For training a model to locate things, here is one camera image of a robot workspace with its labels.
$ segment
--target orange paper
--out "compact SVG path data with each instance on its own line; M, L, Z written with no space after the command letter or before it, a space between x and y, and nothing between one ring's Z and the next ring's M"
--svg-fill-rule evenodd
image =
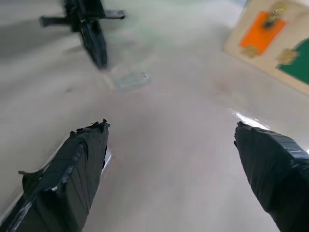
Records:
M285 22L277 19L274 26L270 29L263 27L269 13L260 12L257 16L255 22L244 36L243 40L240 42L241 47L253 46L258 49L257 54L262 55L276 35L281 31Z

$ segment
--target concrete floor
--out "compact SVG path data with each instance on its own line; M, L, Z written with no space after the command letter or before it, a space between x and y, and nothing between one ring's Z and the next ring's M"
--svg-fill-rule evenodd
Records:
M277 232L233 145L237 116L308 149L309 99L221 52L244 2L106 1L128 18L102 22L112 70L100 73L76 35L39 27L61 12L56 0L2 0L0 215L21 191L18 170L38 169L71 130L105 118L117 159L85 232ZM147 86L113 89L138 66Z

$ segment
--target gray floor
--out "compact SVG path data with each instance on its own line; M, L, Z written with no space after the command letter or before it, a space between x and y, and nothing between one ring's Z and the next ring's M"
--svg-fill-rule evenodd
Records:
M0 214L68 132L107 119L115 159L86 232L277 232L255 199L233 145L239 117L309 148L309 100L221 52L244 1L110 0L111 70L97 72L63 28L41 29L56 0L0 6ZM113 81L147 70L119 92Z

